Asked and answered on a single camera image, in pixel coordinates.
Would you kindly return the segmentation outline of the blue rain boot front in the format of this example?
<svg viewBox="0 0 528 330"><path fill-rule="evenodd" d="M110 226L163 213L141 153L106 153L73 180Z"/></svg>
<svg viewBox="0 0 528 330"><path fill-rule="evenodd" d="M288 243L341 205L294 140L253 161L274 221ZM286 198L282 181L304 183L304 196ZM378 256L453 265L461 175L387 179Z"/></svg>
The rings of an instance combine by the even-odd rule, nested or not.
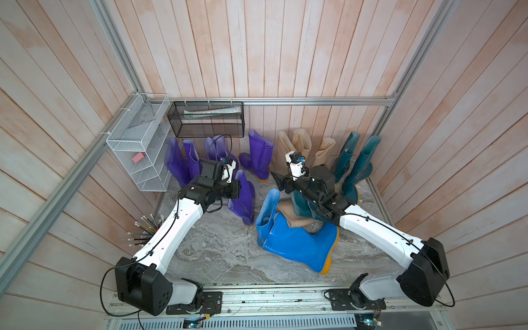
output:
<svg viewBox="0 0 528 330"><path fill-rule="evenodd" d="M319 232L311 234L303 228L290 228L284 215L276 213L273 219L267 218L257 226L257 235L257 244L263 250L327 274L340 231L333 224L324 224Z"/></svg>

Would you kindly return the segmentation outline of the beige rain boot large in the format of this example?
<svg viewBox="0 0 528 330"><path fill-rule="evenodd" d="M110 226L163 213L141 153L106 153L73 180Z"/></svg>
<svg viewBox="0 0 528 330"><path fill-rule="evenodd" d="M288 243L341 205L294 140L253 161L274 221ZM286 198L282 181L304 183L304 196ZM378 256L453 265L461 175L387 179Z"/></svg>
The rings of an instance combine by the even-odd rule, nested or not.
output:
<svg viewBox="0 0 528 330"><path fill-rule="evenodd" d="M285 132L278 132L276 143L274 144L274 157L271 163L271 171L286 175L289 173L289 166L285 155L295 151L295 147Z"/></svg>

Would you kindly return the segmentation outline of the purple rain boot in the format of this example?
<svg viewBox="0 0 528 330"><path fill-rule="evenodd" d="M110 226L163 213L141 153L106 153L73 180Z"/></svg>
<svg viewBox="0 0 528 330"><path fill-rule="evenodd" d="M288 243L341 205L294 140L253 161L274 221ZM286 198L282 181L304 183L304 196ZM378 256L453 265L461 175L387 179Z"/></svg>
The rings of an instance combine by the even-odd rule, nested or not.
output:
<svg viewBox="0 0 528 330"><path fill-rule="evenodd" d="M206 148L206 159L217 161L216 142L213 137L207 137L204 141Z"/></svg>
<svg viewBox="0 0 528 330"><path fill-rule="evenodd" d="M253 183L247 180L242 169L236 172L235 179L241 183L241 191L238 199L228 201L228 210L240 217L243 223L250 226L254 223L255 189Z"/></svg>
<svg viewBox="0 0 528 330"><path fill-rule="evenodd" d="M250 152L240 154L240 163L243 168L252 172L262 182L268 181L274 143L261 136L255 130L250 130L248 137L250 140Z"/></svg>
<svg viewBox="0 0 528 330"><path fill-rule="evenodd" d="M235 161L235 170L239 170L239 161L238 159L231 154L225 136L215 136L213 137L214 144L214 155L217 161L222 161L222 159L230 158Z"/></svg>
<svg viewBox="0 0 528 330"><path fill-rule="evenodd" d="M199 158L199 154L193 140L184 140L183 145L188 160L189 175L191 180L193 180L195 177L199 177L202 173L202 161Z"/></svg>
<svg viewBox="0 0 528 330"><path fill-rule="evenodd" d="M182 188L191 182L186 159L184 158L179 143L175 137L171 137L168 141L164 163Z"/></svg>

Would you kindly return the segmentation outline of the blue rain boot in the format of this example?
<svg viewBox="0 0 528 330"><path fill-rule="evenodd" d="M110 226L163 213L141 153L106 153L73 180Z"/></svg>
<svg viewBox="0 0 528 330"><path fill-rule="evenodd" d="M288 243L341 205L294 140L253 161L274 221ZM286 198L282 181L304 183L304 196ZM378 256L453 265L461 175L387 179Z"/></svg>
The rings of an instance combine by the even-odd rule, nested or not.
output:
<svg viewBox="0 0 528 330"><path fill-rule="evenodd" d="M303 228L290 228L284 215L276 213L273 219L267 218L257 226L257 235L257 244L263 250L327 274L340 231L333 224L324 224L319 232L311 234Z"/></svg>
<svg viewBox="0 0 528 330"><path fill-rule="evenodd" d="M263 247L274 224L280 195L281 192L277 188L271 189L266 195L260 213L258 214L255 224L257 229L257 244L260 248Z"/></svg>

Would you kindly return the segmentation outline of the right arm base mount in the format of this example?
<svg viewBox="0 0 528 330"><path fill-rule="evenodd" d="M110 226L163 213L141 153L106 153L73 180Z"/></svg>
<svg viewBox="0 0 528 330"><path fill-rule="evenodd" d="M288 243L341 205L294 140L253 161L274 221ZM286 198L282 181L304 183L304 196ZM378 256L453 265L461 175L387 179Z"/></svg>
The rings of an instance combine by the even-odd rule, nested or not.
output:
<svg viewBox="0 0 528 330"><path fill-rule="evenodd" d="M323 296L331 303L331 308L336 311L373 310L379 312L386 309L384 299L369 300L360 290L360 284L369 274L364 273L357 277L347 289L330 289Z"/></svg>

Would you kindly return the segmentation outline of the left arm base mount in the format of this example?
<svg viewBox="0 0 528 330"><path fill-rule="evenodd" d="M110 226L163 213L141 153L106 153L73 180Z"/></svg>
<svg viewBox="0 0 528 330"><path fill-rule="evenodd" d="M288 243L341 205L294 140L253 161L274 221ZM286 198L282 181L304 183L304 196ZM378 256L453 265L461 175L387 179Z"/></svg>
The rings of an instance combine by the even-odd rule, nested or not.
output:
<svg viewBox="0 0 528 330"><path fill-rule="evenodd" d="M168 315L214 316L221 313L222 291L204 291L203 285L190 279L173 283L173 295L166 307Z"/></svg>

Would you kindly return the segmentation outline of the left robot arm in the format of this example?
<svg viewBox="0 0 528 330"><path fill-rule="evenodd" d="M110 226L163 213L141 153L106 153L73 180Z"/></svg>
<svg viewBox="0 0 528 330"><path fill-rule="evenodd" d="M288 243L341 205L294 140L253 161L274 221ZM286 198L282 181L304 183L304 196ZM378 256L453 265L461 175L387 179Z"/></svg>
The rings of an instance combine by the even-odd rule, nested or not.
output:
<svg viewBox="0 0 528 330"><path fill-rule="evenodd" d="M232 158L203 161L201 175L178 192L174 209L158 231L133 258L122 257L111 269L121 302L152 316L173 305L200 307L198 283L170 281L165 274L184 237L208 207L220 199L239 198L236 165Z"/></svg>

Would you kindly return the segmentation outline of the purple rain boot back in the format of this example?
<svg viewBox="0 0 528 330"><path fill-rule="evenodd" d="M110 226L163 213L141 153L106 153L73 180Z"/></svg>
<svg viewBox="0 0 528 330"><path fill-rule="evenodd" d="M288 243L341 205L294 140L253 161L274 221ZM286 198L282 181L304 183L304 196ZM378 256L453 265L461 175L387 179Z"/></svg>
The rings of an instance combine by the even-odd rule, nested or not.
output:
<svg viewBox="0 0 528 330"><path fill-rule="evenodd" d="M252 172L262 182L268 181L274 143L261 136L255 130L250 130L248 137L250 140L250 152L240 154L240 163L243 168Z"/></svg>

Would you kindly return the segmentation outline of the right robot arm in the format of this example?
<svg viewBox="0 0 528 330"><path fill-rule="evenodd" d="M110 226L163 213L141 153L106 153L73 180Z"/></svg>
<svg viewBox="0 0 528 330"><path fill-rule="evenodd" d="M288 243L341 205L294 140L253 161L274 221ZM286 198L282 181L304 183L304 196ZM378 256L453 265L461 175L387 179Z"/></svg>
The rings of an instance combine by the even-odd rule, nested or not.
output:
<svg viewBox="0 0 528 330"><path fill-rule="evenodd" d="M286 175L271 174L279 191L300 193L303 200L315 206L317 217L361 236L400 267L390 274L364 273L357 277L349 288L349 300L356 309L366 309L385 298L409 298L425 307L437 303L450 277L441 242L406 234L367 213L335 191L335 177L325 166L317 166L310 173L302 164L294 164L291 169Z"/></svg>

